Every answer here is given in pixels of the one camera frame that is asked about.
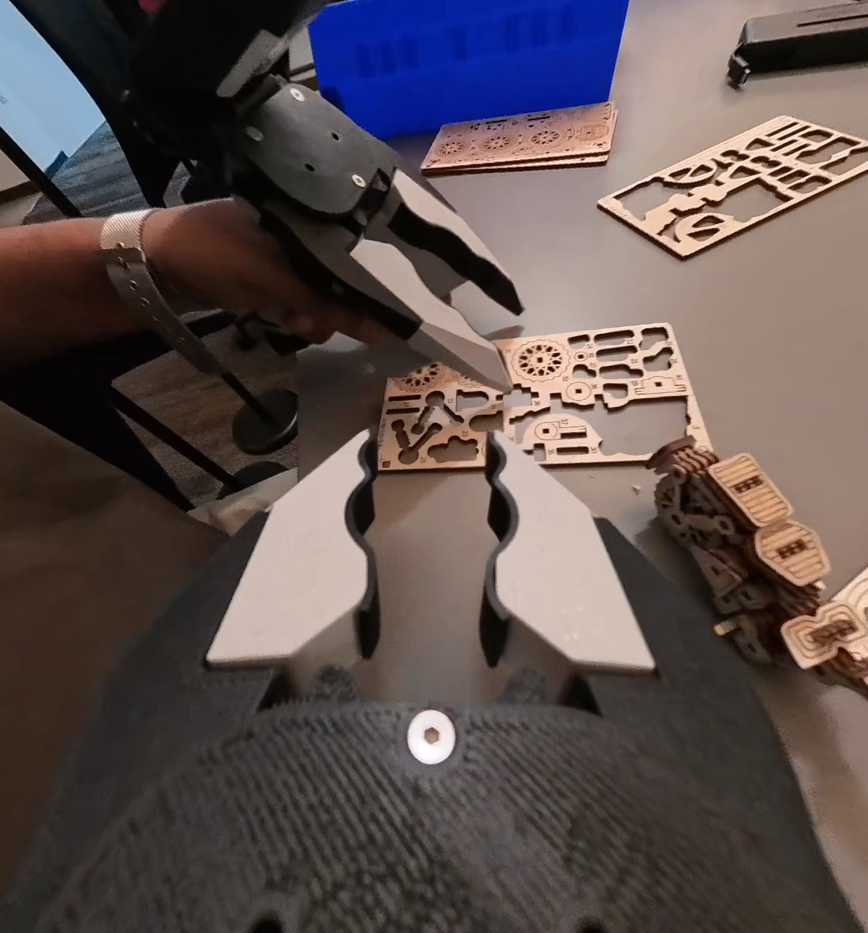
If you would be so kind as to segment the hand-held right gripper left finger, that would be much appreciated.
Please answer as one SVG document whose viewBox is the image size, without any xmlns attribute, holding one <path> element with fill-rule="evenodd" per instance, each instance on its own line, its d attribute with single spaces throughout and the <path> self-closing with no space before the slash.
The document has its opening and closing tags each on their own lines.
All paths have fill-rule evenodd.
<svg viewBox="0 0 868 933">
<path fill-rule="evenodd" d="M 272 505 L 206 654 L 212 669 L 279 667 L 306 687 L 370 659 L 380 595 L 366 532 L 376 440 L 365 429 Z"/>
</svg>

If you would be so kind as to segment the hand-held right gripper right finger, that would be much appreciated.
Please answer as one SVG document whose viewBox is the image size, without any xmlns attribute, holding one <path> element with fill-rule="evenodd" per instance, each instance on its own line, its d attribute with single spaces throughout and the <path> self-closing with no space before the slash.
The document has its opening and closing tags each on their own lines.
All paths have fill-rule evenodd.
<svg viewBox="0 0 868 933">
<path fill-rule="evenodd" d="M 504 434 L 486 444 L 487 522 L 479 644 L 492 670 L 649 676 L 656 662 L 591 509 Z"/>
</svg>

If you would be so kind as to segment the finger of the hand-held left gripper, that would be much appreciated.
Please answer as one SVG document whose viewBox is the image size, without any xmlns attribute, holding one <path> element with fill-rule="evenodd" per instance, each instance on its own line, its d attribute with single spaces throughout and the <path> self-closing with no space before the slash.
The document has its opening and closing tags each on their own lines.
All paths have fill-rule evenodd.
<svg viewBox="0 0 868 933">
<path fill-rule="evenodd" d="M 390 192 L 395 208 L 389 228 L 398 239 L 435 256 L 507 311 L 523 313 L 510 275 L 439 193 L 405 170 L 395 170 Z"/>
<path fill-rule="evenodd" d="M 511 391 L 505 358 L 494 343 L 477 333 L 458 310 L 437 297 L 396 246 L 362 240 L 351 256 L 418 318 L 419 327 L 407 340 L 411 349 L 502 393 Z"/>
</svg>

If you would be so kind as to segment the wooden puzzle model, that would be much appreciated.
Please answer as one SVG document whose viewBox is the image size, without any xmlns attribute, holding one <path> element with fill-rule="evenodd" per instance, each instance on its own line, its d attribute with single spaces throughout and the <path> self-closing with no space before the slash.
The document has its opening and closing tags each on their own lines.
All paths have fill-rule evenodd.
<svg viewBox="0 0 868 933">
<path fill-rule="evenodd" d="M 659 518 L 705 578 L 722 621 L 715 628 L 759 665 L 868 675 L 868 622 L 824 599 L 831 571 L 822 540 L 797 521 L 748 453 L 720 459 L 690 437 L 657 450 Z"/>
</svg>

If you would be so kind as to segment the wooden puzzle sheet with gears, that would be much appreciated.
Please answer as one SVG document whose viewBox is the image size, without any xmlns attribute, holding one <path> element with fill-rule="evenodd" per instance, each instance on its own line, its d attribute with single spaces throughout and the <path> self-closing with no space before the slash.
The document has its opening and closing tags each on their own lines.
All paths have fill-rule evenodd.
<svg viewBox="0 0 868 933">
<path fill-rule="evenodd" d="M 499 430 L 545 466 L 636 466 L 632 452 L 591 425 L 620 414 L 684 404 L 684 434 L 709 447 L 680 345 L 668 323 L 583 329 L 497 340 L 512 378 L 509 397 L 426 364 L 385 386 L 377 437 L 381 472 L 475 469 Z"/>
</svg>

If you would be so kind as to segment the person's left forearm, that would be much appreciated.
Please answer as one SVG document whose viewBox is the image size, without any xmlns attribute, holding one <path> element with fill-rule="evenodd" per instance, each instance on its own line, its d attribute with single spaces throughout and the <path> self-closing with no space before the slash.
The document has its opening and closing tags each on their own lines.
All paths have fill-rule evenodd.
<svg viewBox="0 0 868 933">
<path fill-rule="evenodd" d="M 0 228 L 0 354 L 83 342 L 125 315 L 101 231 L 97 218 Z"/>
</svg>

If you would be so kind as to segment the person's left hand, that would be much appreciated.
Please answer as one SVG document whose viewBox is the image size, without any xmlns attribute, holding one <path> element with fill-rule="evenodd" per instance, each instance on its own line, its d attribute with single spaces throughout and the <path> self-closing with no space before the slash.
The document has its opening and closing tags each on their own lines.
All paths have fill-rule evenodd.
<svg viewBox="0 0 868 933">
<path fill-rule="evenodd" d="M 388 332 L 294 272 L 254 212 L 232 200 L 161 209 L 142 231 L 152 270 L 176 291 L 225 311 L 253 312 L 311 344 L 340 333 L 363 344 Z"/>
</svg>

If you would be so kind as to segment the brown wooden sheet stack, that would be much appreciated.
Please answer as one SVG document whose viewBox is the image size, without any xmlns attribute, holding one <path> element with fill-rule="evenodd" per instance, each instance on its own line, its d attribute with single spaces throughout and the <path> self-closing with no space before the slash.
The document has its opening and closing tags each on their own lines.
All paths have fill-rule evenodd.
<svg viewBox="0 0 868 933">
<path fill-rule="evenodd" d="M 422 162 L 429 176 L 598 166 L 612 148 L 611 102 L 442 126 Z"/>
</svg>

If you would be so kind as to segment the punched-out wooden puzzle sheet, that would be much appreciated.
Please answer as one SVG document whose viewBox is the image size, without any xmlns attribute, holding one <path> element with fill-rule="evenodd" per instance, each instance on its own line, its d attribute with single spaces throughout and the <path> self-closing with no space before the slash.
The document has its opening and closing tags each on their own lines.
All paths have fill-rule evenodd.
<svg viewBox="0 0 868 933">
<path fill-rule="evenodd" d="M 786 115 L 652 173 L 598 206 L 680 259 L 868 173 L 868 139 Z"/>
</svg>

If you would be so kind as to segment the black floor stand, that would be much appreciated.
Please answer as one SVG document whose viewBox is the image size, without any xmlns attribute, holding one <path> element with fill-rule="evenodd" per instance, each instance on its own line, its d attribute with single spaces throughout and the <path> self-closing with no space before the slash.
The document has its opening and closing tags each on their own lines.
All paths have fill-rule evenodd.
<svg viewBox="0 0 868 933">
<path fill-rule="evenodd" d="M 0 127 L 0 148 L 9 158 L 27 157 Z M 180 197 L 185 204 L 198 203 L 224 196 L 226 189 L 208 166 L 186 160 L 187 172 Z M 249 350 L 265 342 L 278 353 L 282 340 L 288 354 L 294 341 L 280 334 L 272 325 L 266 325 L 255 315 L 237 316 L 226 311 L 190 311 L 185 326 L 192 335 L 202 340 L 232 326 L 232 339 L 239 349 Z M 194 374 L 220 380 L 240 398 L 241 408 L 231 425 L 230 442 L 247 455 L 273 453 L 283 449 L 297 436 L 297 396 L 288 389 L 276 387 L 262 395 L 254 395 L 226 368 L 213 351 L 209 352 L 215 370 L 194 367 Z M 55 356 L 0 372 L 0 400 L 59 434 L 61 437 L 90 450 L 102 460 L 119 467 L 137 480 L 147 484 L 178 507 L 187 509 L 188 498 L 174 479 L 142 440 L 129 422 L 148 431 L 175 453 L 191 462 L 202 473 L 221 483 L 218 498 L 239 492 L 254 483 L 266 480 L 290 467 L 270 460 L 254 460 L 230 473 L 225 467 L 206 456 L 172 428 L 164 425 L 147 409 L 114 383 L 127 373 L 161 357 L 169 357 L 178 347 L 171 348 L 156 332 L 144 330 L 124 334 L 97 344 L 90 344 Z"/>
</svg>

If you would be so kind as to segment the blue plastic bin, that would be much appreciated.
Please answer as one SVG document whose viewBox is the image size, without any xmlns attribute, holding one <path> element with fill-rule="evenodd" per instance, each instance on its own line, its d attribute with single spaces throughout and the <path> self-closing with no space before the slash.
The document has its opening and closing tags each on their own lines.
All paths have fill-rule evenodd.
<svg viewBox="0 0 868 933">
<path fill-rule="evenodd" d="M 605 102 L 628 1 L 359 1 L 309 25 L 323 97 L 381 138 Z"/>
</svg>

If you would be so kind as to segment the silver mesh wristwatch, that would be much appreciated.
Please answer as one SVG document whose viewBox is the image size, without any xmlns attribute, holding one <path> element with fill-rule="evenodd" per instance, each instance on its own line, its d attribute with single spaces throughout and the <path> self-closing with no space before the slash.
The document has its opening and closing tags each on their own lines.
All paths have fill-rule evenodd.
<svg viewBox="0 0 868 933">
<path fill-rule="evenodd" d="M 226 368 L 204 341 L 175 312 L 171 300 L 157 283 L 144 249 L 144 230 L 157 208 L 120 213 L 105 219 L 100 250 L 108 278 L 115 291 L 141 322 L 155 332 L 173 351 L 196 370 L 214 377 Z"/>
</svg>

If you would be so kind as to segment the long black power brick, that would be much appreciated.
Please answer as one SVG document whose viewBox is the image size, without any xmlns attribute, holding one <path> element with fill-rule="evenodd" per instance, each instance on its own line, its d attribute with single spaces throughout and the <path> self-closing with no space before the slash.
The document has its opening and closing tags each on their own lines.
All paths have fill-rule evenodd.
<svg viewBox="0 0 868 933">
<path fill-rule="evenodd" d="M 868 1 L 748 19 L 728 61 L 727 82 L 750 76 L 868 62 Z"/>
</svg>

